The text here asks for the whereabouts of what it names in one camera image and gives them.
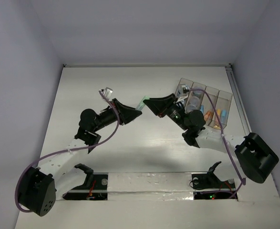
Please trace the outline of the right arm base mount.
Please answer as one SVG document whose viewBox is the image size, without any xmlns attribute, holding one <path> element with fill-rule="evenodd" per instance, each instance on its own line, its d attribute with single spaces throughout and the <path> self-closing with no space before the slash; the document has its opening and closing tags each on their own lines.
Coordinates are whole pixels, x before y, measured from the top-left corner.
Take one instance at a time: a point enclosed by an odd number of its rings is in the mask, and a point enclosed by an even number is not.
<svg viewBox="0 0 280 229">
<path fill-rule="evenodd" d="M 215 174 L 221 161 L 212 165 L 207 172 L 191 175 L 189 186 L 193 189 L 194 200 L 238 199 L 235 194 L 237 188 L 235 181 L 221 181 Z"/>
</svg>

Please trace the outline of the green marker pen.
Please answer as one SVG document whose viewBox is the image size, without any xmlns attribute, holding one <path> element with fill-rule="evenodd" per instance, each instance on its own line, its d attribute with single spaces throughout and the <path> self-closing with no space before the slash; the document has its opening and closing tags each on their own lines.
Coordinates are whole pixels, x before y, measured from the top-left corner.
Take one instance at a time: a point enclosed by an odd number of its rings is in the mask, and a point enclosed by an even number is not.
<svg viewBox="0 0 280 229">
<path fill-rule="evenodd" d="M 145 103 L 143 101 L 141 101 L 138 106 L 136 107 L 136 110 L 138 111 L 142 111 L 142 109 L 145 107 Z"/>
</svg>

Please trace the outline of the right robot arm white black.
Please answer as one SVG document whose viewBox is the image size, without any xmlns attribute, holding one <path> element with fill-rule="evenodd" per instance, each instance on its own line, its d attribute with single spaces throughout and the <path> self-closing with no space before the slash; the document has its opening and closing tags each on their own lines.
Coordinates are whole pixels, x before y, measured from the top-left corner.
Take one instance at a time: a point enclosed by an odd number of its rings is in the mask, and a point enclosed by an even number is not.
<svg viewBox="0 0 280 229">
<path fill-rule="evenodd" d="M 264 183 L 279 162 L 279 157 L 258 134 L 225 135 L 222 130 L 205 126 L 202 112 L 195 109 L 185 111 L 174 94 L 143 102 L 156 116 L 168 116 L 181 127 L 184 130 L 182 137 L 189 146 L 228 154 L 231 161 L 238 160 L 243 174 L 256 183 Z"/>
</svg>

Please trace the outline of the orange marker pen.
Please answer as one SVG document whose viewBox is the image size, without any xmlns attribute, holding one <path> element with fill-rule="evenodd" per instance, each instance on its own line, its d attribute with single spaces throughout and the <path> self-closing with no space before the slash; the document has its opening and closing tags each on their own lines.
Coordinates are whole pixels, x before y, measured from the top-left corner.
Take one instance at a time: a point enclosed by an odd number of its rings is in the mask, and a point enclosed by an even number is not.
<svg viewBox="0 0 280 229">
<path fill-rule="evenodd" d="M 215 114 L 215 125 L 219 125 L 219 120 L 220 120 L 220 117 L 221 117 L 221 109 L 218 109 L 216 114 Z"/>
</svg>

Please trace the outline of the clear jar of clips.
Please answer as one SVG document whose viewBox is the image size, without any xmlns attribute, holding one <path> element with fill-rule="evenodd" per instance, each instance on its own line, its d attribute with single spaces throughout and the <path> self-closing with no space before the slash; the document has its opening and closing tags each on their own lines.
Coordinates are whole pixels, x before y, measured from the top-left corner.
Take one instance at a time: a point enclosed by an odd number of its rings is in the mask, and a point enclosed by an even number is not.
<svg viewBox="0 0 280 229">
<path fill-rule="evenodd" d="M 190 113 L 193 110 L 197 110 L 197 107 L 194 106 L 194 105 L 188 105 L 188 106 L 185 107 L 185 112 L 186 113 Z"/>
<path fill-rule="evenodd" d="M 194 107 L 197 107 L 199 106 L 200 104 L 200 99 L 196 96 L 192 96 L 189 100 L 189 105 L 190 106 L 194 106 Z"/>
<path fill-rule="evenodd" d="M 204 94 L 205 89 L 201 88 L 201 87 L 196 87 L 194 88 L 194 90 L 192 91 L 193 96 L 196 96 L 198 98 L 201 98 Z"/>
</svg>

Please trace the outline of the blue lid round jar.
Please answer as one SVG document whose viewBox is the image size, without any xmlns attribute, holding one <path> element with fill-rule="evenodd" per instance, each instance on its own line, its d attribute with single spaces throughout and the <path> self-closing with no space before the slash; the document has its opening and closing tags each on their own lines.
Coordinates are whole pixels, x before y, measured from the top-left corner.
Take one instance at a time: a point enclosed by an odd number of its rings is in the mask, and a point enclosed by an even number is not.
<svg viewBox="0 0 280 229">
<path fill-rule="evenodd" d="M 178 86 L 179 94 L 187 94 L 190 91 L 190 87 L 187 84 L 180 84 Z"/>
</svg>

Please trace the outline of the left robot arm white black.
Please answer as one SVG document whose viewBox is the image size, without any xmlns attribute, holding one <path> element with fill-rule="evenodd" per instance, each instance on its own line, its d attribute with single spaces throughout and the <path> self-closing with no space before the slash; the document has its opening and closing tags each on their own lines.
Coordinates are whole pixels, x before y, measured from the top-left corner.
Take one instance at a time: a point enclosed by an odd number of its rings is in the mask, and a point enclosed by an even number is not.
<svg viewBox="0 0 280 229">
<path fill-rule="evenodd" d="M 22 172 L 14 193 L 15 205 L 24 213 L 35 213 L 42 217 L 53 207 L 59 190 L 61 177 L 73 169 L 82 172 L 76 177 L 81 188 L 93 182 L 93 170 L 82 163 L 87 154 L 109 141 L 118 127 L 126 125 L 142 114 L 140 109 L 122 104 L 117 99 L 106 100 L 108 107 L 97 114 L 85 109 L 80 114 L 79 128 L 71 144 L 37 159 Z"/>
</svg>

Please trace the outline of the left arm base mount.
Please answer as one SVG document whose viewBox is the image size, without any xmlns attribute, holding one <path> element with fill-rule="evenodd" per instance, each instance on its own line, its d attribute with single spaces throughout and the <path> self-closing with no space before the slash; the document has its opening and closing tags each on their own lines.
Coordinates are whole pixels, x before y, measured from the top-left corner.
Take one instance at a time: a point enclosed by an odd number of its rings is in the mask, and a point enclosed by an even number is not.
<svg viewBox="0 0 280 229">
<path fill-rule="evenodd" d="M 108 173 L 94 173 L 94 171 L 84 165 L 74 166 L 76 172 L 81 171 L 81 175 L 86 175 L 80 185 L 62 195 L 64 200 L 107 200 L 108 199 Z"/>
</svg>

